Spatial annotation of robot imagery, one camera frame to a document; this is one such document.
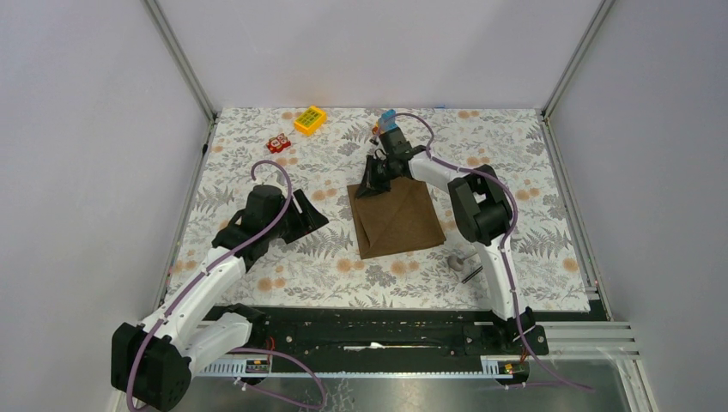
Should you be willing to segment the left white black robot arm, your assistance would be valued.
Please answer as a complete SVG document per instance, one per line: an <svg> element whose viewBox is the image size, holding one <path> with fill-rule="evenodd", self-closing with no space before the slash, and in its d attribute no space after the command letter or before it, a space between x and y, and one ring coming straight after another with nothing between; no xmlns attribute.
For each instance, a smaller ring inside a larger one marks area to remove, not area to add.
<svg viewBox="0 0 728 412"><path fill-rule="evenodd" d="M159 411L183 398L192 379L224 354L268 349L267 317L236 304L211 325L199 324L218 298L281 239L290 244L328 224L301 190L257 185L246 206L211 242L198 273L138 324L121 324L112 335L111 385Z"/></svg>

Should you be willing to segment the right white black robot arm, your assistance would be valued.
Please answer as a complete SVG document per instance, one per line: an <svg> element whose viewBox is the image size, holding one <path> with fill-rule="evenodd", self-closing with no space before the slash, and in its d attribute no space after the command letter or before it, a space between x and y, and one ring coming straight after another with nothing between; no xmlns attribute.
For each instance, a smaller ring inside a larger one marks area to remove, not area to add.
<svg viewBox="0 0 728 412"><path fill-rule="evenodd" d="M494 327L494 345L506 354L516 352L525 344L527 336L524 327L512 321L525 309L517 302L517 283L509 262L510 237L517 214L506 187L489 166L472 169L444 161L432 155L427 147L410 144L398 127L379 130L375 139L382 154L367 156L355 196L366 198L387 193L398 178L424 182L445 192L450 198L458 231L474 246L482 261L490 310L506 321Z"/></svg>

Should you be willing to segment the brown cloth napkin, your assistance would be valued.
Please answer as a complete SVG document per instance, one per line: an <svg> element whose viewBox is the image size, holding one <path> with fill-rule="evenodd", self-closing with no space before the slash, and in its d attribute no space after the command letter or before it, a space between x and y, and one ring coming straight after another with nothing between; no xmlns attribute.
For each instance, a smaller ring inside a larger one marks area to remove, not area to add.
<svg viewBox="0 0 728 412"><path fill-rule="evenodd" d="M425 183L398 178L391 182L390 191L362 198L355 196L358 188L349 185L347 191L362 259L425 250L445 243L446 236Z"/></svg>

